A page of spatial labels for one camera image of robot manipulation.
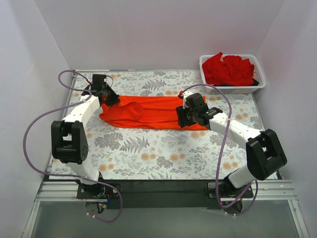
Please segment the orange t shirt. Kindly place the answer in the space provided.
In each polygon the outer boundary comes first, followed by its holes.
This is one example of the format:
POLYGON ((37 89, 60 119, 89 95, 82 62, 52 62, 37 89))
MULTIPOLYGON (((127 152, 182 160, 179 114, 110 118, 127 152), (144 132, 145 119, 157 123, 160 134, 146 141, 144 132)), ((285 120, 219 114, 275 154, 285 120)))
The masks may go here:
POLYGON ((102 104, 99 118, 115 127, 181 130, 176 108, 183 105, 177 96, 119 96, 120 102, 102 104))

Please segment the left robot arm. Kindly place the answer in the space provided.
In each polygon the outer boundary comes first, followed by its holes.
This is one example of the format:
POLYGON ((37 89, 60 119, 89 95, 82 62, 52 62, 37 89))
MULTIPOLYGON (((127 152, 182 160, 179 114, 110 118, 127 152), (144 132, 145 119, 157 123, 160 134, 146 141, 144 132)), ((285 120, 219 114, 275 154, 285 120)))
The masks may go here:
POLYGON ((52 155, 68 165, 83 187, 102 180, 100 172, 88 158, 89 146, 85 127, 102 105, 112 107, 120 102, 119 95, 107 83, 110 76, 93 74, 92 82, 81 94, 79 104, 60 121, 51 124, 52 155))

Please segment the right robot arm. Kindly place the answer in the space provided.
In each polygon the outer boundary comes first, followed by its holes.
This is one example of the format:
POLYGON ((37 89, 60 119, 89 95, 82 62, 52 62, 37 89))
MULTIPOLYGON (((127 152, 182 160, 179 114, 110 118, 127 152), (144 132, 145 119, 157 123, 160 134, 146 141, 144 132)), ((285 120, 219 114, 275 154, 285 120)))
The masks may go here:
POLYGON ((184 92, 183 104, 176 108, 181 128, 199 125, 224 135, 246 151, 246 165, 227 175, 212 188, 214 194, 234 196, 246 185, 265 180, 287 164, 286 155, 275 131, 261 131, 230 120, 222 110, 209 108, 199 93, 184 92))

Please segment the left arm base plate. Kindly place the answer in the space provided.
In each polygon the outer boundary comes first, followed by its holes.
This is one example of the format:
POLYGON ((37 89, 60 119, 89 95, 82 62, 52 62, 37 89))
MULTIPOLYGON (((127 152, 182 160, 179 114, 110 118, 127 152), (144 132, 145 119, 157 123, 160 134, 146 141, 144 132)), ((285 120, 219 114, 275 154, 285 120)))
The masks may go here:
POLYGON ((76 198, 78 199, 108 199, 118 198, 118 193, 115 189, 104 186, 98 183, 87 185, 79 184, 76 198))

